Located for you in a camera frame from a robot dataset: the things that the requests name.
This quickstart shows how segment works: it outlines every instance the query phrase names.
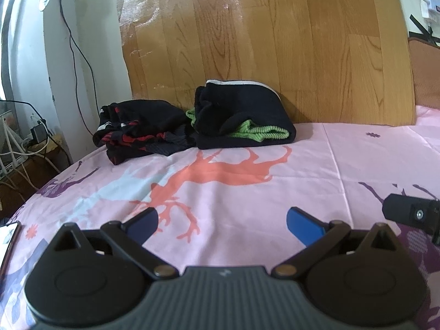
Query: black cable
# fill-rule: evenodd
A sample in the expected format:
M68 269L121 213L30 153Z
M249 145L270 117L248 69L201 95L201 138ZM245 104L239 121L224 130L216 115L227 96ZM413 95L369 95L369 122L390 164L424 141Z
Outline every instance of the black cable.
M87 65L89 66L90 73L91 73L91 75L92 75L92 80L93 80L93 90L94 90L94 93L95 93L95 105L96 105L96 111L98 112L98 115L99 115L99 114L100 114L100 109L99 109L99 107L98 107L98 98L97 98L97 95L96 95L95 75L94 75L94 73L93 73L92 66L90 65L89 61L87 60L87 58L86 58L86 57L84 56L84 54L82 53L81 48L77 45L75 39L73 38L72 30L70 29L69 24L67 23L67 21L66 21L66 19L65 19L65 16L64 16L64 11L63 11L63 9L62 9L62 0L59 0L59 11L60 11L60 14L61 14L61 18L62 18L62 20L63 20L63 22L64 22L64 25L67 27L67 30L69 31L69 47L70 47L70 51L72 52L72 58L73 58L73 71L74 71L74 73L75 73L75 97L76 97L76 105L77 105L77 107L78 107L78 110L79 110L79 113L80 113L80 115L81 115L81 119L82 119L82 122L83 122L85 128L87 129L87 131L89 132L89 134L93 136L93 133L89 130L89 128L87 127L87 125L86 125L86 123L85 123L85 121L84 121L84 117L83 117L83 115L82 115L81 108L80 108L80 104L79 104L79 100L78 100L78 75L77 75L77 73L76 73L75 52L73 51L73 48L72 48L72 41L73 41L73 43L75 44L75 47L76 47L76 48L78 49L78 51L81 53L81 56L82 56L82 57L84 58L84 60L86 61Z
M69 30L69 47L70 47L70 51L72 52L72 58L73 58L73 72L75 73L75 97L76 97L76 106L78 107L78 111L79 111L79 113L80 113L81 120L82 120L82 122L83 122L85 128L87 129L87 131L89 132L89 134L93 136L92 132L91 132L90 129L87 127L87 124L85 123L84 116L82 115L82 112L81 112L80 102L79 102L79 99L78 99L78 75L77 75L77 73L76 73L75 52L73 51L73 48L72 48L72 39L73 39L73 37L72 37L72 30L70 29L69 25L67 24L67 21L66 21L65 18L64 18L64 12L63 12L63 10L62 10L62 0L59 0L59 10L60 10L60 13L61 13L61 17L62 17L62 19L63 19L63 21L64 21L64 24L66 25L67 29Z
M38 116L40 117L41 121L42 121L44 124L46 124L46 120L43 119L43 117L41 116L41 114L38 113L38 111L34 108L34 106L33 106L32 104L30 104L30 103L28 103L28 102L26 102L26 101L19 101L19 100L8 100L8 99L3 100L3 99L0 99L0 101L4 101L4 102L6 102L6 103L17 103L17 104L26 104L26 105L29 105L29 106L34 110L34 112L36 113L36 115L38 115Z
M90 74L92 75L92 81L93 81L93 92L95 94L95 106L96 106L96 111L98 112L98 115L100 114L100 108L98 107L98 97L96 95L96 83L95 83L95 75L93 73L93 68L90 65L89 61L87 60L87 58L84 56L84 53L81 51L81 48L77 45L75 39L73 38L72 35L72 30L69 27L69 24L67 23L67 21L65 20L65 16L64 16L64 12L62 9L62 4L61 4L61 0L59 0L59 9L60 9L60 13L61 13L61 17L62 20L64 21L65 26L67 27L67 29L69 30L69 34L70 34L70 38L72 39L73 43L75 44L76 49L78 49L79 53L81 53L81 56L84 58L84 60L86 61L87 65L89 66L90 69Z
M28 103L28 102L26 102L26 101L19 101L19 100L1 100L1 99L0 99L0 101L6 102L6 103L18 103L18 104L26 104L26 105L29 105L29 106L34 110L34 112L40 117L41 121L45 124L45 126L46 126L46 128L47 128L46 120L43 119L43 117L41 116L41 114L38 113L38 111L35 109L35 107L34 107L32 104L30 104L30 103ZM49 137L49 139L52 140L52 141L55 143L55 145L58 146L58 147L61 149L61 151L63 152L63 154L65 155L65 157L66 157L66 159L67 159L67 164L68 164L69 166L72 165L72 162L70 161L69 154L64 150L63 147L61 147L60 144L58 144L58 143L53 139L53 137L52 137L53 134L51 133L51 131L50 131L48 128L46 129L46 134L47 134L47 136Z

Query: ribbed gray plate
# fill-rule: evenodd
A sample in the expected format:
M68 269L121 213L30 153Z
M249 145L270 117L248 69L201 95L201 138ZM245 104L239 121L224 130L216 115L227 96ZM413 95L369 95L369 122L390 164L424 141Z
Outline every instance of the ribbed gray plate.
M42 323L35 330L59 330ZM309 330L364 329L318 311L292 281L271 278L261 266L188 267L173 280L155 282L128 314L93 330ZM384 330L417 330L406 322Z

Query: bed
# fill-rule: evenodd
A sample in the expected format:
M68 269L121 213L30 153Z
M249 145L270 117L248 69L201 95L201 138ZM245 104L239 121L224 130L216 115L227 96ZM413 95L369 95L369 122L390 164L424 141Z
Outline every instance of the bed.
M145 156L113 166L104 148L63 171L13 216L23 229L0 300L0 329L34 324L26 276L65 222L99 228L148 206L159 228L144 244L183 271L187 265L275 264L303 249L285 223L298 206L322 221L369 229L384 221L390 193L440 196L440 111L417 107L415 126L306 123L296 141L260 148ZM440 249L421 231L388 222L430 288L417 317L440 329Z

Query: deer print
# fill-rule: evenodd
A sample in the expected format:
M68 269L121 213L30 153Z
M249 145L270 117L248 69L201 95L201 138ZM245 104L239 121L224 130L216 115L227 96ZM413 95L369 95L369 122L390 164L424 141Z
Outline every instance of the deer print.
M165 209L159 213L159 224L164 221L164 226L168 226L171 222L170 211L172 207L179 207L190 221L190 225L185 233L177 236L177 239L186 238L189 243L191 242L191 236L194 232L197 234L200 233L200 228L197 225L197 218L191 212L191 208L179 202L179 198L174 196L183 183L192 181L194 183L203 184L217 181L228 186L266 183L272 180L272 176L269 175L270 168L274 165L287 162L289 155L292 153L291 148L288 146L283 147L286 149L286 152L282 157L260 163L255 163L255 161L258 160L258 155L250 148L246 148L249 151L249 158L239 164L229 164L223 161L211 162L220 154L221 150L205 158L203 157L203 151L199 150L195 161L172 175L166 185L161 186L157 183L151 184L151 202L131 201L137 205L135 213L147 207L157 208L158 206L165 206Z
M48 197L48 198L58 197L64 191L66 191L69 187L71 187L73 185L78 185L79 183L84 181L86 178L92 176L95 172L97 172L99 170L99 167L97 167L96 169L92 170L89 174L85 175L84 177L79 178L77 180L74 180L74 178L76 177L76 173L78 172L78 169L80 168L81 164L82 164L82 161L80 160L78 162L78 167L72 173L72 175L70 175L68 178L66 178L63 181L58 181L56 178L53 178L50 182L48 182L46 185L41 187L41 189L39 189L36 192L36 194L39 194L41 196Z

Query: metal rivet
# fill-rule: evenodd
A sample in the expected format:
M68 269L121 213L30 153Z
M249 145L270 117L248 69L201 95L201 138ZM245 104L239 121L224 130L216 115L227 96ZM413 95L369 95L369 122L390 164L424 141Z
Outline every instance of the metal rivet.
M296 267L290 264L281 264L275 268L275 273L280 277L291 277L297 271Z
M158 265L155 267L155 275L158 277L171 277L172 275L175 275L175 268L170 265Z
M418 210L415 214L415 218L417 218L418 220L421 220L424 216L424 213L422 210Z

